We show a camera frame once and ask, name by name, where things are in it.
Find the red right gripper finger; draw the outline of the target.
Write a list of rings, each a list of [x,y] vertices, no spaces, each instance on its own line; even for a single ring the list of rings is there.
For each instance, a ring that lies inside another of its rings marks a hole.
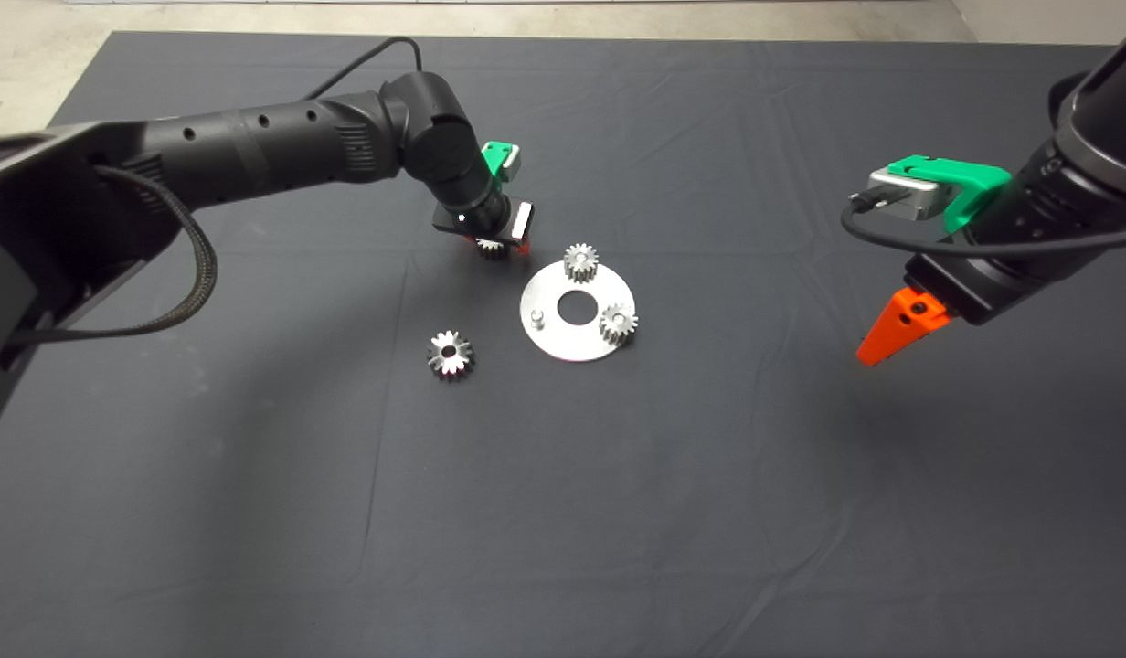
[[[864,366],[876,366],[950,323],[951,313],[938,299],[918,288],[899,288],[860,343],[856,358]]]

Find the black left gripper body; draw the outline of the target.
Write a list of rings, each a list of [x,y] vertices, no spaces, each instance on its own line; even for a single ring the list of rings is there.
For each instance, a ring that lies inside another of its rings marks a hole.
[[[500,206],[483,208],[472,213],[452,212],[438,206],[434,211],[434,228],[454,235],[489,240],[512,247],[529,240],[535,219],[535,205],[530,201],[502,201]]]

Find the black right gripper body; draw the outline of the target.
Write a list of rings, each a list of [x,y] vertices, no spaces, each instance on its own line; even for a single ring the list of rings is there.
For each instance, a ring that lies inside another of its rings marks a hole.
[[[915,254],[906,263],[906,283],[939,301],[968,324],[988,324],[1030,295],[1030,282],[989,260]]]

